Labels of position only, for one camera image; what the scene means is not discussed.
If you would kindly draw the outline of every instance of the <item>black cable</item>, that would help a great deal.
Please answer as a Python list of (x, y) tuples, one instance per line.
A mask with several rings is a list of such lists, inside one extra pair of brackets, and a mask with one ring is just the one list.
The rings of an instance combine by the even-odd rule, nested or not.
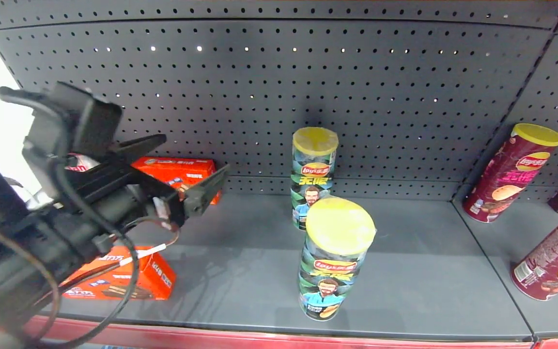
[(45, 113), (53, 122), (58, 124), (62, 132), (60, 132), (60, 143), (56, 154), (57, 160), (59, 161), (59, 163), (55, 164), (56, 183), (60, 185), (62, 192), (77, 206), (77, 208), (87, 215), (87, 217), (99, 224), (109, 234), (113, 234), (119, 238), (122, 241), (122, 244), (130, 251), (130, 255), (133, 260), (133, 274), (131, 275), (130, 283), (126, 288), (124, 297), (115, 309), (113, 309), (111, 314), (106, 316), (98, 325), (96, 325), (96, 327), (79, 338), (70, 340), (69, 342), (51, 345), (52, 347), (59, 349), (75, 348), (98, 335), (109, 325), (109, 323), (111, 323), (111, 321), (113, 321), (114, 318), (116, 318), (116, 316), (118, 316), (118, 314), (120, 314), (122, 309), (126, 307), (128, 301), (133, 295), (133, 292), (135, 291), (135, 286), (137, 285), (137, 280), (139, 279), (139, 258), (137, 257), (137, 250), (135, 250), (135, 244), (129, 237), (122, 234), (122, 232), (120, 232), (115, 225), (100, 216), (99, 212), (97, 212), (92, 206), (87, 204), (82, 197), (80, 197), (66, 176), (66, 159), (68, 157), (68, 150), (71, 142), (66, 124), (62, 118), (65, 116), (69, 117), (69, 113), (56, 104), (49, 102), (49, 100), (44, 98), (43, 95), (27, 93), (25, 91), (18, 91), (3, 87), (0, 88), (0, 99), (4, 102), (20, 104)]
[[(25, 260), (27, 260), (34, 268), (38, 269), (40, 274), (45, 278), (46, 282), (48, 283), (49, 287), (51, 287), (51, 293), (53, 294), (53, 308), (51, 309), (51, 314), (49, 314), (49, 318), (40, 330), (38, 334), (31, 338), (30, 341), (33, 343), (37, 343), (50, 329), (53, 327), (53, 323), (55, 323), (55, 319), (57, 318), (57, 314), (60, 311), (59, 305), (62, 303), (62, 296), (58, 292), (58, 283), (55, 280), (55, 276), (53, 273), (49, 271), (49, 269), (42, 263), (36, 256), (34, 256), (29, 250), (25, 247), (22, 247), (13, 239), (5, 236), (0, 232), (0, 243), (5, 247), (12, 250), (14, 253), (18, 254)], [(24, 342), (27, 342), (28, 338), (22, 338)]]

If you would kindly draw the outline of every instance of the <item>lay's chip can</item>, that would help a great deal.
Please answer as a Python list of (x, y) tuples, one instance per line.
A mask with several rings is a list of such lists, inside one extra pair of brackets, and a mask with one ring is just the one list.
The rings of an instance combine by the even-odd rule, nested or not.
[(292, 138), (292, 217), (294, 225), (306, 230), (312, 204), (330, 195), (335, 171), (337, 134), (321, 127), (297, 130)]
[(299, 303), (311, 319), (332, 319), (357, 282), (376, 236), (358, 204), (329, 196), (311, 208), (298, 273)]
[(533, 181), (556, 146), (556, 131), (516, 124), (465, 200), (465, 212), (476, 221), (492, 223)]

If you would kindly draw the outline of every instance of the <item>gray metal shelf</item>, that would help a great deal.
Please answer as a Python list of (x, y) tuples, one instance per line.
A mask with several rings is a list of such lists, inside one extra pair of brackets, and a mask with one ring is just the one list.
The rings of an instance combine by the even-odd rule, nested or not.
[(455, 205), (534, 333), (542, 338), (558, 337), (558, 295), (547, 302), (532, 300), (509, 277), (511, 263), (523, 258), (558, 225), (558, 213), (545, 203), (514, 204), (495, 223), (485, 224), (469, 218), (459, 203)]
[[(162, 254), (177, 273), (168, 301), (131, 301), (118, 320), (202, 329), (423, 340), (523, 340), (531, 335), (450, 203), (355, 199), (379, 229), (350, 297), (328, 322), (299, 309), (303, 232), (288, 196), (226, 194)], [(161, 243), (153, 224), (131, 232)], [(65, 300), (62, 316), (98, 320), (115, 301)]]

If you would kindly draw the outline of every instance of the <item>lay's logo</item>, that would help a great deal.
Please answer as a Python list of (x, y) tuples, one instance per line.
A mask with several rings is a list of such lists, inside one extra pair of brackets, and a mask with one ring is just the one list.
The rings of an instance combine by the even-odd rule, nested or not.
[(309, 177), (324, 177), (330, 172), (330, 166), (321, 162), (312, 162), (301, 168), (301, 174)]
[(348, 261), (316, 260), (314, 262), (314, 267), (333, 274), (348, 274), (357, 267), (357, 263)]
[(529, 154), (516, 163), (516, 168), (520, 171), (536, 171), (539, 170), (548, 161), (550, 153), (538, 152)]

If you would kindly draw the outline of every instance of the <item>orange snack box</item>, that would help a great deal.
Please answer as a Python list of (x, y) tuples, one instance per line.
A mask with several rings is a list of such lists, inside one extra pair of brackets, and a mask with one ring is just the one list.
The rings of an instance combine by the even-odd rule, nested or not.
[[(142, 157), (132, 166), (183, 192), (217, 171), (215, 162), (210, 159)], [(221, 192), (211, 204), (216, 205), (220, 199)]]
[[(138, 251), (149, 250), (150, 248), (136, 247)], [(113, 247), (106, 256), (87, 263), (64, 282), (66, 283), (94, 268), (109, 265), (128, 257), (130, 257), (128, 248), (124, 246)], [(119, 300), (124, 297), (132, 274), (133, 263), (128, 263), (73, 287), (64, 293), (64, 297), (84, 300)], [(151, 254), (139, 259), (139, 281), (131, 298), (134, 300), (167, 300), (171, 294), (173, 283), (175, 283), (175, 272), (160, 254)]]

